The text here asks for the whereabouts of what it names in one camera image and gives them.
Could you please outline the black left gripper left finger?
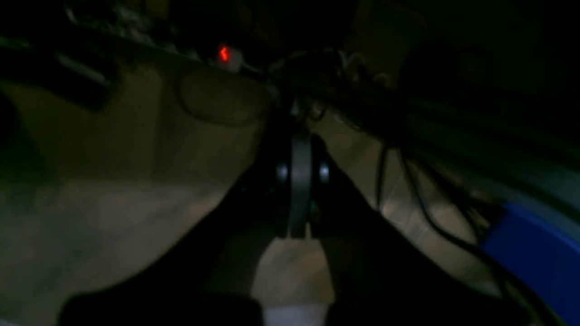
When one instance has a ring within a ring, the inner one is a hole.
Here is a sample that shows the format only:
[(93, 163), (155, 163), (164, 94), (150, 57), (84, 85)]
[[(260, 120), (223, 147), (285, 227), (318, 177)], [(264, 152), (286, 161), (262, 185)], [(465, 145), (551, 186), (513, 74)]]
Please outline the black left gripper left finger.
[(69, 299), (61, 326), (263, 324), (252, 299), (274, 239), (302, 237), (302, 133), (264, 137), (255, 162), (207, 216), (141, 272)]

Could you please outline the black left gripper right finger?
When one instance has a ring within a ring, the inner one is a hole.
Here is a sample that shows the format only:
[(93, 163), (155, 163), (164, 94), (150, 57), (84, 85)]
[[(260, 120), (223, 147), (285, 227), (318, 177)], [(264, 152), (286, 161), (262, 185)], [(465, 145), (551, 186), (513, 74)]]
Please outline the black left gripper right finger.
[(327, 326), (530, 324), (522, 305), (464, 285), (413, 246), (370, 206), (320, 136), (311, 137), (311, 149), (316, 206), (311, 231), (335, 290)]

